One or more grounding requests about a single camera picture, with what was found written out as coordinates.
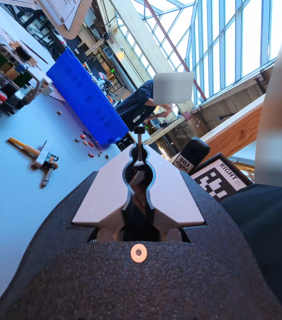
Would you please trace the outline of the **background workbench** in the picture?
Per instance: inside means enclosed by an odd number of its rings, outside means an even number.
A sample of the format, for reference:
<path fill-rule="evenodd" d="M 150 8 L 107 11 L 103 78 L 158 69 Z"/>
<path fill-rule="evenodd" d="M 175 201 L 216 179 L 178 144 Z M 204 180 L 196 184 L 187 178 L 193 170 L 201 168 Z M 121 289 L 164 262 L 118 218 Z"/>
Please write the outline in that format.
<path fill-rule="evenodd" d="M 156 142 L 158 139 L 162 138 L 164 135 L 172 131 L 173 129 L 181 126 L 185 123 L 186 126 L 189 126 L 192 131 L 196 124 L 201 122 L 201 120 L 196 116 L 197 113 L 201 112 L 201 106 L 196 106 L 192 108 L 190 112 L 186 111 L 184 114 L 178 116 L 174 120 L 168 123 L 168 125 L 160 128 L 155 133 L 150 135 L 150 138 L 145 140 L 143 143 L 150 145 Z"/>

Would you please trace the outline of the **white lego truck model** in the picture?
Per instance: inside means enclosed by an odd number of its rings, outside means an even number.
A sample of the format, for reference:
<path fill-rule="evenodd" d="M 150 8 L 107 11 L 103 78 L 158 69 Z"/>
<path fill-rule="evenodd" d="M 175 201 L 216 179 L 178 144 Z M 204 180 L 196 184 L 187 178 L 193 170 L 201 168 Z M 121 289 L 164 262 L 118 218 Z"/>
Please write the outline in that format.
<path fill-rule="evenodd" d="M 11 116 L 37 96 L 53 92 L 52 80 L 35 54 L 0 27 L 0 117 L 3 113 Z"/>

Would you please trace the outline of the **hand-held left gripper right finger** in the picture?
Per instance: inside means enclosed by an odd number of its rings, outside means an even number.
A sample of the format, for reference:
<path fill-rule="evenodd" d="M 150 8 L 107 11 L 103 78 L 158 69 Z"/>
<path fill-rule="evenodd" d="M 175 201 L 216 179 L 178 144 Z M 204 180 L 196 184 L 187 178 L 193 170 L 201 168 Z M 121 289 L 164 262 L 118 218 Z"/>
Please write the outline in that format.
<path fill-rule="evenodd" d="M 171 229 L 201 227 L 205 219 L 180 170 L 142 145 L 146 241 L 164 241 Z"/>

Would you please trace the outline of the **person's dark clothing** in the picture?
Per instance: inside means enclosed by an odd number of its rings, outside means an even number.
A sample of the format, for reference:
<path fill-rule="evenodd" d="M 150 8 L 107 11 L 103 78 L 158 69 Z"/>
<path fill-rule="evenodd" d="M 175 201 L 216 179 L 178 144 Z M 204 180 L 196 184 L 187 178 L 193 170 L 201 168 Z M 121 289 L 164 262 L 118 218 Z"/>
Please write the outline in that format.
<path fill-rule="evenodd" d="M 282 304 L 282 187 L 253 184 L 224 199 L 268 286 Z"/>

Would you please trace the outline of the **glass window wall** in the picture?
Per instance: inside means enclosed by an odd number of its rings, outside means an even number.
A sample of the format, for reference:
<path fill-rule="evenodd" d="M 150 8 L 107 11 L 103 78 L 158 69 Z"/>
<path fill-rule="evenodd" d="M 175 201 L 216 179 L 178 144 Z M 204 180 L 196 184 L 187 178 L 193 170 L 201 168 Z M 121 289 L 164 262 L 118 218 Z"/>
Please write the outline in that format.
<path fill-rule="evenodd" d="M 274 61 L 282 1 L 109 1 L 118 29 L 147 74 L 195 73 L 200 104 Z"/>

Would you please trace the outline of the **wooden board with paper sheet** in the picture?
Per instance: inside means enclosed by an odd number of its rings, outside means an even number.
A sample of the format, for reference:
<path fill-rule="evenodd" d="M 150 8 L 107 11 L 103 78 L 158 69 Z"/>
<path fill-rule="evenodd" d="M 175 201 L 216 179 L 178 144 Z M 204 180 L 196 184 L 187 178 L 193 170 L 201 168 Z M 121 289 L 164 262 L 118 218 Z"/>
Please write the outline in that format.
<path fill-rule="evenodd" d="M 72 40 L 78 35 L 92 0 L 0 0 L 0 3 L 42 10 L 58 32 Z"/>

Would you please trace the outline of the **grey lego axle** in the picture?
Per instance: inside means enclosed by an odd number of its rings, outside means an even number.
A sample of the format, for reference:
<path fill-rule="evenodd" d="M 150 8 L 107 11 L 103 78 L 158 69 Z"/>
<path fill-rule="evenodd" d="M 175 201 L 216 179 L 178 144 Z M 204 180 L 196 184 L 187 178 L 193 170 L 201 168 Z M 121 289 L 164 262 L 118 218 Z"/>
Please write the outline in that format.
<path fill-rule="evenodd" d="M 142 133 L 138 133 L 138 160 L 135 162 L 134 167 L 139 168 L 143 166 L 143 158 L 142 158 Z"/>

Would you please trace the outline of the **wooden frame beam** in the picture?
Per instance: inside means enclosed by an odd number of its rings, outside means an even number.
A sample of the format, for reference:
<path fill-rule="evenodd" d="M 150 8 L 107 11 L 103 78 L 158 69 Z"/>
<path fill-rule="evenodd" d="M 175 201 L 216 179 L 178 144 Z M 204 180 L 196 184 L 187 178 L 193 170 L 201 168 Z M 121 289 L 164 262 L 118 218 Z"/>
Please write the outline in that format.
<path fill-rule="evenodd" d="M 265 97 L 263 94 L 200 138 L 210 147 L 210 152 L 203 161 L 219 153 L 227 158 L 231 157 L 257 139 Z"/>

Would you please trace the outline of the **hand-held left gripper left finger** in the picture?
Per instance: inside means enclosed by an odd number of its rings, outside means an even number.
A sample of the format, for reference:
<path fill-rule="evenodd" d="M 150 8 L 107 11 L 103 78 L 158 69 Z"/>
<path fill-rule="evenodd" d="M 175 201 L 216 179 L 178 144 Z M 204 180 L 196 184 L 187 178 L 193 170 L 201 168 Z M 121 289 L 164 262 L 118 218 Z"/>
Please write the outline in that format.
<path fill-rule="evenodd" d="M 123 210 L 132 195 L 125 171 L 133 163 L 132 150 L 137 146 L 130 145 L 98 171 L 72 224 L 107 229 L 115 241 L 123 241 Z"/>

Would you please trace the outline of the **grey beam gear assembly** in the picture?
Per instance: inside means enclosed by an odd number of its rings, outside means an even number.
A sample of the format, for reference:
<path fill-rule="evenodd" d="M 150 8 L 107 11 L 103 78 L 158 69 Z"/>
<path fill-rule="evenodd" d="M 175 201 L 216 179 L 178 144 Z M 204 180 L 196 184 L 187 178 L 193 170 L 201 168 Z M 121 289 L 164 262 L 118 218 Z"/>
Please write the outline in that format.
<path fill-rule="evenodd" d="M 59 157 L 50 152 L 51 142 L 46 140 L 40 149 L 36 149 L 30 145 L 22 143 L 13 137 L 8 138 L 7 142 L 31 155 L 33 157 L 33 162 L 31 164 L 32 167 L 46 171 L 46 174 L 40 184 L 40 188 L 44 189 L 48 185 L 52 173 L 59 167 Z"/>

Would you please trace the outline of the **blue plastic bin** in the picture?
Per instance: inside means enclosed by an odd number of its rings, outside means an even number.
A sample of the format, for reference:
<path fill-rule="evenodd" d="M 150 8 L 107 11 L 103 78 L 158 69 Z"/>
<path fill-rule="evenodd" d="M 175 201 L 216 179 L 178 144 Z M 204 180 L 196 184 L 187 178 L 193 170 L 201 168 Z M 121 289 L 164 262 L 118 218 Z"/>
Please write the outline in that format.
<path fill-rule="evenodd" d="M 101 147 L 119 142 L 128 133 L 108 98 L 69 48 L 47 76 Z"/>

